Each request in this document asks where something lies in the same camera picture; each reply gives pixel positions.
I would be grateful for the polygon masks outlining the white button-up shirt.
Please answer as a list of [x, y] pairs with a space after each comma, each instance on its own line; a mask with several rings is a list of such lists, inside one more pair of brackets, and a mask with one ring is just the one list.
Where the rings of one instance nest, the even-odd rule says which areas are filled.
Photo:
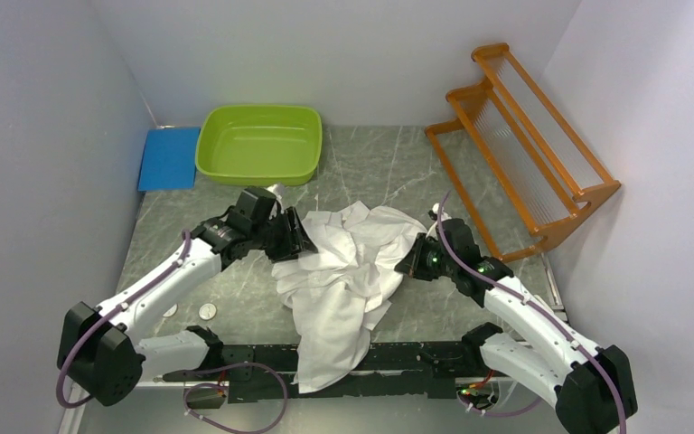
[[371, 338], [403, 280], [394, 267], [426, 227], [397, 209], [362, 202], [338, 212], [309, 212], [303, 225], [318, 252], [272, 268], [299, 344], [348, 346], [362, 331]]

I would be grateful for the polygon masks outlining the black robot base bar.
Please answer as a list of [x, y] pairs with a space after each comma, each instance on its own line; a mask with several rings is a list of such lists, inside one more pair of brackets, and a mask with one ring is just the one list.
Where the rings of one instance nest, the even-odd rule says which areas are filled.
[[206, 359], [197, 368], [163, 375], [168, 383], [214, 382], [229, 387], [232, 403], [293, 399], [424, 395], [452, 399], [492, 377], [466, 336], [460, 341], [373, 343], [367, 331], [348, 346], [224, 344], [210, 331]]

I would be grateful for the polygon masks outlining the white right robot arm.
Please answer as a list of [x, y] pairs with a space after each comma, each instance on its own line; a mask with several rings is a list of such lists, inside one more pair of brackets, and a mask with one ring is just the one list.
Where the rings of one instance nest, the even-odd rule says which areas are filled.
[[394, 269], [424, 281], [449, 278], [520, 335], [517, 342], [491, 323], [465, 335], [461, 363], [470, 374], [490, 369], [511, 377], [552, 407], [568, 433], [627, 431], [638, 403], [626, 353], [602, 347], [561, 320], [511, 268], [480, 252], [462, 220], [443, 220], [419, 233]]

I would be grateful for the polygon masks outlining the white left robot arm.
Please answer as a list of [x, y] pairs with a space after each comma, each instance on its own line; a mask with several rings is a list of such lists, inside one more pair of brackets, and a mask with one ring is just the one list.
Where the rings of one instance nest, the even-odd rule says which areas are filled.
[[143, 378], [180, 372], [209, 380], [240, 367], [241, 361], [225, 358], [223, 342], [208, 328], [193, 325], [159, 338], [147, 338], [145, 332], [182, 297], [253, 250], [264, 252], [273, 263], [317, 251], [293, 207], [253, 217], [231, 206], [183, 231], [182, 239], [181, 248], [129, 288], [94, 307], [79, 302], [66, 313], [55, 386], [63, 408], [87, 403], [69, 401], [66, 379], [90, 399], [111, 406]]

